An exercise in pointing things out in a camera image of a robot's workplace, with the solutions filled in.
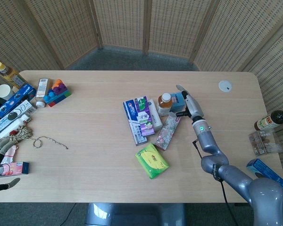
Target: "string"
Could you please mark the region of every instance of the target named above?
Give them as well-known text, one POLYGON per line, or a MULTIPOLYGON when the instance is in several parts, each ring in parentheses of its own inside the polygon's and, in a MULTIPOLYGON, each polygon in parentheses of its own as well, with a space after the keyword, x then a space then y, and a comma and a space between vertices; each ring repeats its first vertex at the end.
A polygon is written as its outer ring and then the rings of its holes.
POLYGON ((46 136, 41 136, 41 137, 38 137, 38 138, 31 138, 33 136, 33 130, 29 127, 26 127, 26 126, 20 126, 19 127, 19 130, 18 130, 18 133, 15 134, 15 135, 11 135, 11 136, 8 136, 9 139, 11 141, 15 141, 15 143, 18 143, 19 141, 21 140, 33 140, 33 146, 35 148, 40 148, 42 147, 43 145, 43 142, 40 140, 40 138, 46 138, 48 140, 51 140, 52 142, 54 142, 55 144, 58 144, 58 145, 61 145, 63 147, 65 147, 66 149, 68 149, 68 147, 50 137, 46 137, 46 136))

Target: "black cable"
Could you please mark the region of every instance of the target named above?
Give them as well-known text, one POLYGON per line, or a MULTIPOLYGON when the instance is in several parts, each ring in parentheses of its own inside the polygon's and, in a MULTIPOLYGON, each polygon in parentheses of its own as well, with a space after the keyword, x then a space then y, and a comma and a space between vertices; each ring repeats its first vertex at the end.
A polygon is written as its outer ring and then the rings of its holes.
MULTIPOLYGON (((201 156, 201 154, 200 154, 200 151, 199 151, 199 149, 198 149, 198 147, 197 147, 197 145, 196 145, 197 141, 198 141, 198 140, 196 139, 196 140, 194 140, 192 143, 193 143, 194 147, 196 148, 196 150, 197 150, 197 152, 198 152, 200 158, 202 159, 202 156, 201 156)), ((224 197, 224 199, 225 199, 225 203, 226 203, 227 209, 228 209, 228 211, 230 212, 230 215, 232 216, 233 221, 235 222, 235 225, 236 225, 236 226, 239 226, 239 225, 238 225, 238 222, 237 222, 237 220, 236 220, 234 214, 232 213, 231 208, 230 208, 230 206, 229 206, 229 204, 228 204, 228 202, 227 202, 226 195, 225 195, 225 187, 223 186, 222 181, 220 181, 220 183, 221 183, 222 192, 223 192, 223 197, 224 197)))
POLYGON ((230 205, 229 205, 228 202, 227 202, 226 195, 225 195, 225 187, 223 187, 222 181, 220 181, 220 183, 221 183, 222 192, 223 192, 223 197, 225 198, 225 203, 226 203, 226 206, 227 206, 227 208, 228 208, 228 211, 230 212, 230 214, 231 214, 231 216, 232 216, 232 219, 233 219, 233 221, 235 222, 235 225, 238 226, 238 222, 237 222, 237 220, 236 220, 236 218, 235 218, 233 212, 231 211, 230 205))
POLYGON ((62 226, 62 225, 67 221, 67 219, 68 219, 69 215, 71 214, 72 210, 74 209, 75 205, 76 205, 76 203, 75 203, 74 206, 71 208, 71 210, 70 210, 70 212, 68 213, 66 219, 65 219, 65 220, 63 221, 63 223, 60 224, 59 226, 62 226))

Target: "white hole cover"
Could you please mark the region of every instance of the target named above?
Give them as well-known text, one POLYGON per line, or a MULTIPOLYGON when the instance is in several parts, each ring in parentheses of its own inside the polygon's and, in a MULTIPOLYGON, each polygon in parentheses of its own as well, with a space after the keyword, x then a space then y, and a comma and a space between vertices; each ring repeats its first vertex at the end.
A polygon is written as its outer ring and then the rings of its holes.
POLYGON ((219 82, 219 89, 223 92, 231 92, 232 84, 227 80, 222 80, 219 82))

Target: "colorful building blocks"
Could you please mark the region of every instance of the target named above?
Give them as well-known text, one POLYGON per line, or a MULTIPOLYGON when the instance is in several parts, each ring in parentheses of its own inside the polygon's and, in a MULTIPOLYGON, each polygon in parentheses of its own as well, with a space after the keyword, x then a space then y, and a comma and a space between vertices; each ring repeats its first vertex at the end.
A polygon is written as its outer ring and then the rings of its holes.
POLYGON ((58 79, 55 81, 51 89, 48 90, 47 95, 45 95, 43 99, 45 103, 52 107, 70 95, 70 91, 67 89, 64 83, 58 79))

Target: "white cup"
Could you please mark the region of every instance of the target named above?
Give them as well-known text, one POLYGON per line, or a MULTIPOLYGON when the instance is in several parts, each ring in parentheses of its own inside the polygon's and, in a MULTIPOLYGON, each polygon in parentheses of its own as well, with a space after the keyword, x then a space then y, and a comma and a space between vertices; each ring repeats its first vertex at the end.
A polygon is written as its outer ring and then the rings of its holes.
POLYGON ((0 98, 9 100, 14 95, 13 90, 7 84, 0 85, 0 98))

